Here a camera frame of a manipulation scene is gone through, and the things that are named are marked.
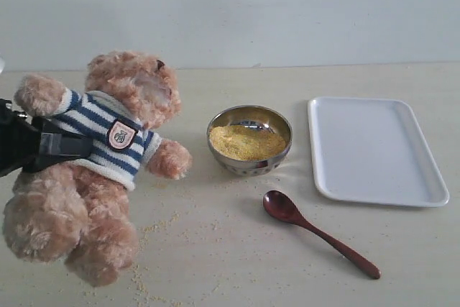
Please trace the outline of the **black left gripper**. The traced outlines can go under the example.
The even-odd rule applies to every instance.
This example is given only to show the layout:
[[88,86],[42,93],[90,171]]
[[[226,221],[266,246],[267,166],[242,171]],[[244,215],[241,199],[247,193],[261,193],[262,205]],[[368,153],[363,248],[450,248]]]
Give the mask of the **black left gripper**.
[[14,110],[12,101],[1,99],[1,177],[22,168],[37,173],[59,163],[87,158],[90,137],[59,128],[40,116],[27,121],[25,111]]

